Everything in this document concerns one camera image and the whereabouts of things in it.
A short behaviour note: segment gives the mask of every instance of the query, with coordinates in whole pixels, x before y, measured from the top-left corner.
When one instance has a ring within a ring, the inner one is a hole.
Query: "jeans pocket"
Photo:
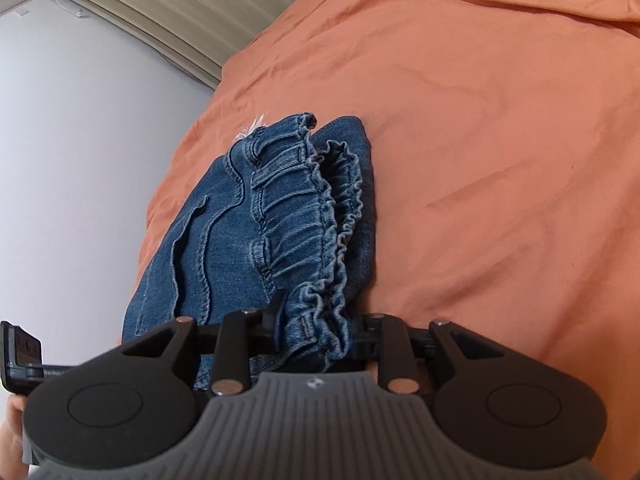
[[[168,323],[176,315],[182,289],[180,258],[188,241],[193,221],[207,209],[209,196],[202,196],[176,219],[165,235],[146,272],[142,307],[136,323],[135,335]]]

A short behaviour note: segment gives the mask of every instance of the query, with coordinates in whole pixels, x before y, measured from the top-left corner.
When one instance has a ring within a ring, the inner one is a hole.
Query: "orange bed cover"
[[[640,0],[297,0],[223,69],[148,208],[138,277],[257,117],[360,117],[369,311],[452,319],[595,388],[640,469]]]

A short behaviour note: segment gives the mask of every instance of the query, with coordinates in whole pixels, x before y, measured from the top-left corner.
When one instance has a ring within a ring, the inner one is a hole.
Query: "finger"
[[[9,409],[16,412],[23,412],[27,405],[27,397],[22,395],[11,395],[7,401]]]

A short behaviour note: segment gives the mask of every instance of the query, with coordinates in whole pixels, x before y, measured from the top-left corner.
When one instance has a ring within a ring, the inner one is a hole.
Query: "black circular pad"
[[[562,410],[550,391],[530,384],[508,384],[486,400],[489,412],[500,422],[520,428],[538,428],[552,422]]]
[[[76,422],[89,428],[119,426],[142,409],[142,396],[133,388],[116,383],[94,384],[73,394],[68,408]],[[99,406],[109,406],[101,410]]]
[[[115,469],[169,450],[197,418],[191,387],[167,363],[113,353],[38,386],[24,427],[41,461]]]

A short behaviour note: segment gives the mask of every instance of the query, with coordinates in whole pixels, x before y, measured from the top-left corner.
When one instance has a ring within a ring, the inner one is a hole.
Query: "jeans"
[[[276,356],[252,375],[304,362],[322,372],[350,350],[346,306],[370,277],[374,200],[360,120],[338,118],[314,136],[309,113],[262,126],[217,158],[187,198],[129,304],[126,342],[177,316],[217,324],[288,292]],[[203,356],[194,387],[209,387]]]

